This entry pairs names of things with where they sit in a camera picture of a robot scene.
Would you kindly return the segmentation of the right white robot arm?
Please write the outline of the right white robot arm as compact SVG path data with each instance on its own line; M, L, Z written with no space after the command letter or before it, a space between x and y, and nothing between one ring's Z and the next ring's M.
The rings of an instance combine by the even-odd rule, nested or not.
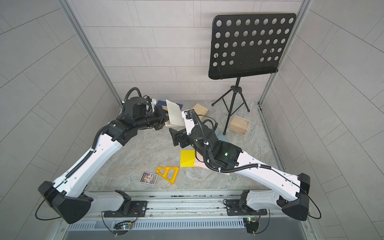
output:
M201 155L204 165L212 171L235 173L252 179L270 189L258 194L244 190L239 202L243 212L260 209L281 210L287 216L306 221L310 205L310 176L301 173L291 175L255 159L231 143L219 140L213 130L203 126L204 133L195 126L191 133L170 128L174 146L191 146Z

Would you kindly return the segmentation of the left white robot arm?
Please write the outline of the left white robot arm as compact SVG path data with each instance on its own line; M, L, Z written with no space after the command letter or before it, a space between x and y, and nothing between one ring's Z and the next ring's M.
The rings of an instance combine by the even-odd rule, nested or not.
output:
M110 212L115 217L129 215L131 197L123 191L91 193L86 192L85 187L104 163L139 130L160 130L168 119L161 106L155 106L152 112L137 118L120 114L98 130L88 152L70 169L53 182L45 181L39 186L44 201L68 224L98 212Z

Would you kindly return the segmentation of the kraft tan envelope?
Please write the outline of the kraft tan envelope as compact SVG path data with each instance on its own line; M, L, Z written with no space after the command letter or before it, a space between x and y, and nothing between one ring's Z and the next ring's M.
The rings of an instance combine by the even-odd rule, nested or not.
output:
M193 109L195 110L196 114L198 115L198 117L200 118L200 120L203 119L203 117L207 114L207 112L209 111L208 108L200 105L200 104L196 104Z

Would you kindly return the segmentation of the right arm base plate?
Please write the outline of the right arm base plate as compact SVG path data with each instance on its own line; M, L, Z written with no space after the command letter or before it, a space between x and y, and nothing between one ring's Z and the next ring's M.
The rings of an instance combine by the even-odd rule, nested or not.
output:
M266 216L268 210L253 210L247 205L240 206L240 200L224 199L223 204L226 206L228 216Z

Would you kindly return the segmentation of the pink envelope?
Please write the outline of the pink envelope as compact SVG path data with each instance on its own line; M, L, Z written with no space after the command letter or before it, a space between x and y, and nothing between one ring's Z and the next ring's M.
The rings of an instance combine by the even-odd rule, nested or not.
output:
M194 166L207 169L207 166L205 165L205 163L200 162L198 159L195 159Z

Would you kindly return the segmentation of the navy blue envelope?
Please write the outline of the navy blue envelope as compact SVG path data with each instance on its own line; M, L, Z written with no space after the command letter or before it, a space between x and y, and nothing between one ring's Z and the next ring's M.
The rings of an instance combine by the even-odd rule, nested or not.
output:
M167 102L159 100L159 101L157 101L157 105L159 105L159 106L167 106ZM178 104L178 106L180 107L180 110L183 108L182 104Z

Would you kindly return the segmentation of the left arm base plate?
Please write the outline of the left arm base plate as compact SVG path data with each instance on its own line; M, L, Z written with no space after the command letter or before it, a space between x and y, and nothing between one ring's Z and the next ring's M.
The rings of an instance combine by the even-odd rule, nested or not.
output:
M136 218L144 217L147 211L148 201L128 201L117 211L106 211L104 218Z

